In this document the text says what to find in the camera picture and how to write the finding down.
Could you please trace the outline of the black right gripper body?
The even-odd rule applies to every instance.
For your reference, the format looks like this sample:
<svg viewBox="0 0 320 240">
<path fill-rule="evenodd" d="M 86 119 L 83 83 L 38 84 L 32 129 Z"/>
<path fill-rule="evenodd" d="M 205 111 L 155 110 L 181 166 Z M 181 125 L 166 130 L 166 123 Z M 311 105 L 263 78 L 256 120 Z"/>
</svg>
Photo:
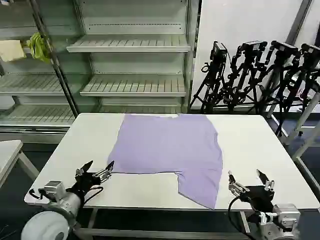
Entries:
<svg viewBox="0 0 320 240">
<path fill-rule="evenodd" d="M 272 213 L 274 205 L 272 200 L 275 192 L 270 189 L 265 190 L 262 185 L 247 186 L 249 191 L 242 192 L 239 199 L 242 202 L 249 203 L 252 209 L 256 212 Z"/>
</svg>

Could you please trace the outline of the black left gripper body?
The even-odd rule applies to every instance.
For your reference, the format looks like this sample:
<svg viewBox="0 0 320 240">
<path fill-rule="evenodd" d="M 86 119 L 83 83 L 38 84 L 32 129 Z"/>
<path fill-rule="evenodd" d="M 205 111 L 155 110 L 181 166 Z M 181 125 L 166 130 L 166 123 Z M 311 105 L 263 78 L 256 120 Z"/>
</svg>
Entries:
<svg viewBox="0 0 320 240">
<path fill-rule="evenodd" d="M 91 188 L 99 185 L 100 178 L 98 176 L 91 172 L 85 172 L 82 175 L 76 175 L 75 183 L 72 187 L 67 188 L 66 191 L 77 195 L 81 201 L 84 201 Z"/>
</svg>

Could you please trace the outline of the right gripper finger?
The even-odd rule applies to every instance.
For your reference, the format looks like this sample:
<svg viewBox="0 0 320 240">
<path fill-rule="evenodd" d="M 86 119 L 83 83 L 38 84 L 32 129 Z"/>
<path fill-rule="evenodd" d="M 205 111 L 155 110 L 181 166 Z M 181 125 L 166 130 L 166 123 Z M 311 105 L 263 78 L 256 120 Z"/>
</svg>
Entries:
<svg viewBox="0 0 320 240">
<path fill-rule="evenodd" d="M 228 189 L 234 195 L 241 195 L 250 191 L 249 188 L 243 186 L 235 180 L 235 177 L 231 171 L 228 171 Z"/>
<path fill-rule="evenodd" d="M 266 191 L 274 191 L 274 185 L 275 185 L 275 181 L 274 180 L 269 180 L 269 178 L 267 177 L 266 174 L 264 174 L 262 171 L 260 171 L 259 169 L 256 170 L 257 172 L 257 176 L 259 177 L 260 181 L 262 182 L 262 184 L 264 185 L 264 189 Z"/>
</svg>

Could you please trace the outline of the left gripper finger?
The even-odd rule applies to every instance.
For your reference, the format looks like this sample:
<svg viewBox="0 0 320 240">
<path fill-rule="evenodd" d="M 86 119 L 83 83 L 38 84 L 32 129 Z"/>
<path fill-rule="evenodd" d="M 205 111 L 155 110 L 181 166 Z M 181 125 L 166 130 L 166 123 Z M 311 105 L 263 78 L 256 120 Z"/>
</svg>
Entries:
<svg viewBox="0 0 320 240">
<path fill-rule="evenodd" d="M 93 176 L 99 179 L 100 181 L 108 180 L 112 175 L 114 163 L 115 163 L 114 161 L 110 162 L 106 168 L 94 173 Z"/>
<path fill-rule="evenodd" d="M 83 175 L 84 173 L 86 173 L 90 169 L 92 164 L 93 164 L 93 160 L 85 163 L 81 168 L 78 168 L 76 170 L 75 174 L 76 175 Z"/>
</svg>

